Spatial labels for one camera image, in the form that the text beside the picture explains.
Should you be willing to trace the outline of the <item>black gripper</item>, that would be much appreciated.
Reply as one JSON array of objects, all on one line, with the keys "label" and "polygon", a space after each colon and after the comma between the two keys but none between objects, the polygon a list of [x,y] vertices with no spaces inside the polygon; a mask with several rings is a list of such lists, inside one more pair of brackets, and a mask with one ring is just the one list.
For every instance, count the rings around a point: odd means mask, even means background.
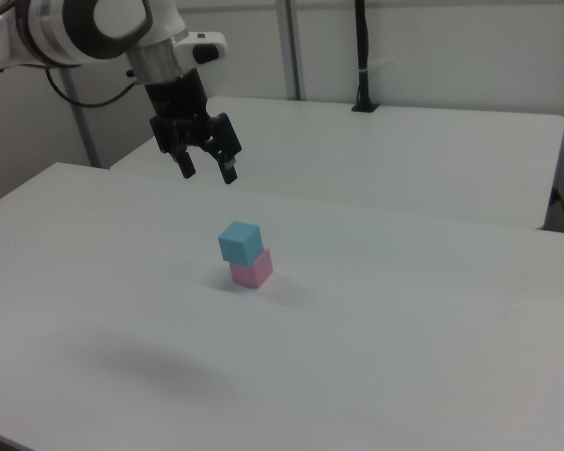
[{"label": "black gripper", "polygon": [[207,138],[200,148],[217,162],[225,184],[237,179],[236,155],[242,145],[226,113],[210,117],[207,95],[197,69],[190,70],[173,81],[145,85],[154,116],[149,123],[159,150],[169,154],[189,179],[196,173],[195,166],[180,136],[174,120],[197,119],[207,122]]}]

